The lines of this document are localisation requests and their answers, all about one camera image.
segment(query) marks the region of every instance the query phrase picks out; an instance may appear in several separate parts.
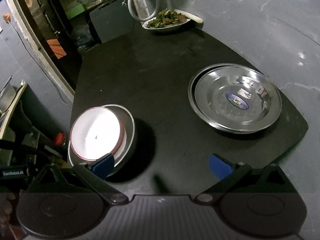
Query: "stainless steel plate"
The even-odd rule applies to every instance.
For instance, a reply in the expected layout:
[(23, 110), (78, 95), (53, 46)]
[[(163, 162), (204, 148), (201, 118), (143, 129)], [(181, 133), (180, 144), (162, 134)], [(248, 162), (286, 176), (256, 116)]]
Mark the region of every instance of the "stainless steel plate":
[(236, 64), (201, 70), (190, 82), (189, 100), (200, 118), (232, 133), (265, 129), (281, 112), (277, 87), (261, 73)]

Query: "black table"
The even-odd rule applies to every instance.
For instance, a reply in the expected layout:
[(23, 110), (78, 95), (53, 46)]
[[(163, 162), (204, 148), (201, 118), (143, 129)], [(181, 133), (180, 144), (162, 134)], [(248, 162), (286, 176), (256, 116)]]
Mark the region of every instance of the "black table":
[(115, 188), (127, 195), (195, 195), (217, 182), (208, 167), (212, 153), (263, 168), (302, 139), (308, 124), (282, 93), (282, 113), (264, 131), (233, 135), (202, 121), (189, 104), (188, 84), (197, 71), (217, 63), (257, 70), (192, 25), (170, 34), (135, 28), (86, 53), (71, 124), (86, 109), (105, 104), (125, 106), (137, 124), (134, 156), (108, 178)]

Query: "concrete wall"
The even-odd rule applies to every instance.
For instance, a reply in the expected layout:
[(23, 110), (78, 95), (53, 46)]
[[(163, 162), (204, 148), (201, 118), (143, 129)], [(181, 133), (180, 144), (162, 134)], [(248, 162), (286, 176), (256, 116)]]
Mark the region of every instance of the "concrete wall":
[(320, 0), (161, 2), (203, 18), (205, 32), (268, 75), (303, 114), (309, 131), (281, 167), (308, 207), (301, 235), (320, 239)]
[[(62, 103), (52, 83), (26, 51), (15, 31), (18, 30), (22, 36), (14, 18), (11, 16), (13, 27), (2, 20), (6, 12), (11, 14), (6, 0), (1, 0), (0, 87), (3, 87), (11, 75), (13, 76), (11, 84), (16, 87), (20, 85), (22, 79), (25, 80), (29, 87), (22, 97), (23, 108), (33, 125), (50, 137), (60, 131), (69, 133), (71, 108)], [(24, 43), (32, 52), (28, 41)], [(60, 93), (68, 105), (72, 106), (64, 93), (62, 91)]]

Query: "white pipe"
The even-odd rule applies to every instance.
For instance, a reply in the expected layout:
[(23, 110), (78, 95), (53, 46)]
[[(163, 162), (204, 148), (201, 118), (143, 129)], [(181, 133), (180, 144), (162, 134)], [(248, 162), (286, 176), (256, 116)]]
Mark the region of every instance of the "white pipe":
[(156, 0), (156, 8), (153, 11), (153, 13), (147, 18), (141, 19), (141, 18), (139, 18), (138, 16), (135, 15), (135, 13), (133, 11), (133, 8), (132, 8), (132, 5), (133, 5), (132, 4), (132, 0), (128, 0), (128, 9), (129, 9), (129, 12), (130, 12), (131, 16), (133, 17), (133, 19), (135, 19), (137, 21), (140, 21), (140, 22), (145, 22), (147, 20), (152, 19), (153, 17), (155, 17), (155, 15), (157, 14), (157, 12), (159, 10), (159, 0)]
[(182, 15), (186, 16), (187, 18), (197, 22), (197, 23), (203, 23), (203, 19), (199, 18), (198, 16), (195, 16), (191, 13), (185, 12), (185, 11), (181, 11), (178, 9), (175, 9), (174, 11), (176, 11), (177, 13), (181, 13)]

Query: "white hose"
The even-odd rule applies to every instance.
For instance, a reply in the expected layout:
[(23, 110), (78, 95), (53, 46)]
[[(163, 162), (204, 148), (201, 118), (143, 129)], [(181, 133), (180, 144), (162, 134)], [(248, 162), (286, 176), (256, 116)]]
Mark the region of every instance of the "white hose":
[(137, 21), (140, 21), (140, 22), (145, 22), (147, 20), (150, 20), (152, 19), (153, 17), (155, 17), (155, 15), (157, 14), (158, 12), (158, 9), (159, 9), (159, 0), (156, 0), (156, 8), (155, 10), (153, 11), (153, 13), (147, 17), (147, 18), (144, 18), (144, 19), (141, 19), (139, 18), (138, 16), (136, 16), (136, 14), (134, 13), (133, 9), (132, 9), (132, 0), (128, 0), (128, 9), (129, 9), (129, 12), (131, 14), (131, 16), (133, 17), (133, 19), (137, 20)]

